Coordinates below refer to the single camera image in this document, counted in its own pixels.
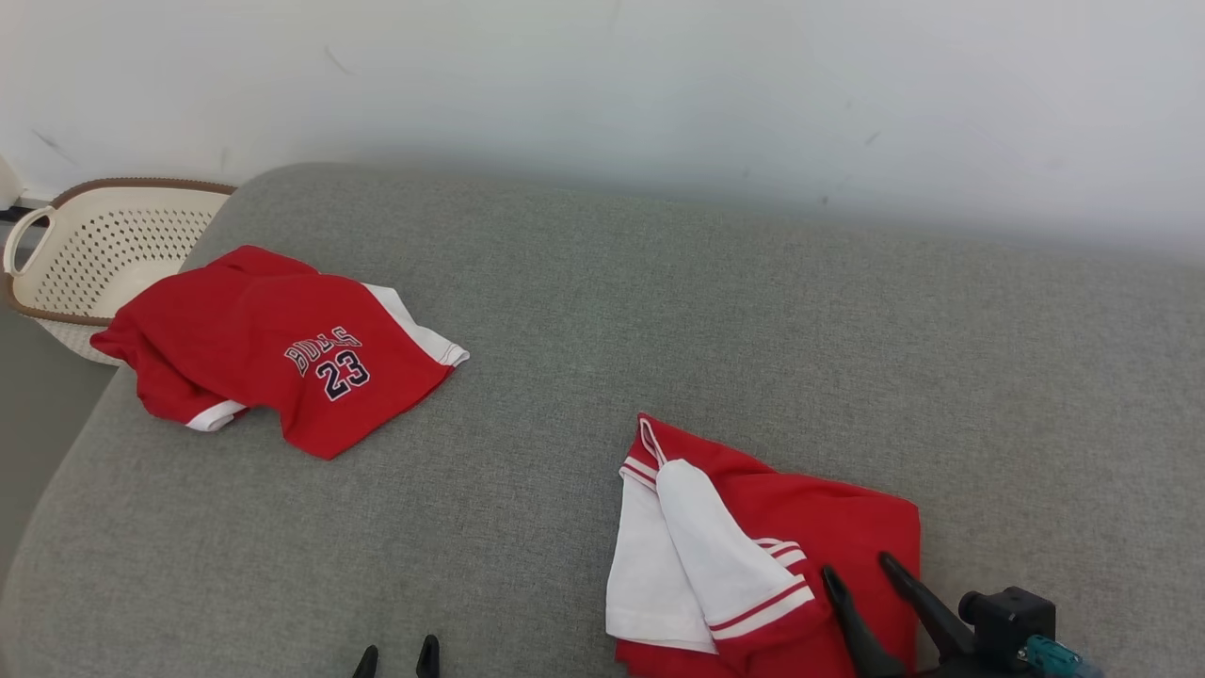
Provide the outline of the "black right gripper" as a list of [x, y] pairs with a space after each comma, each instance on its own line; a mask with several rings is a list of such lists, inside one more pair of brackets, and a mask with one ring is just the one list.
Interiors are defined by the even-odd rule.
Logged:
[[[1021, 670], [997, 666], [972, 656], [972, 631], [956, 617], [921, 580], [888, 552], [878, 553], [878, 567], [890, 580], [895, 592], [916, 613], [921, 626], [929, 635], [939, 653], [939, 664], [931, 670], [918, 670], [912, 677], [923, 678], [1011, 678]], [[875, 633], [862, 620], [856, 597], [831, 565], [822, 568], [822, 580], [837, 626], [844, 635], [844, 647], [856, 677], [904, 677], [905, 665], [878, 644]]]

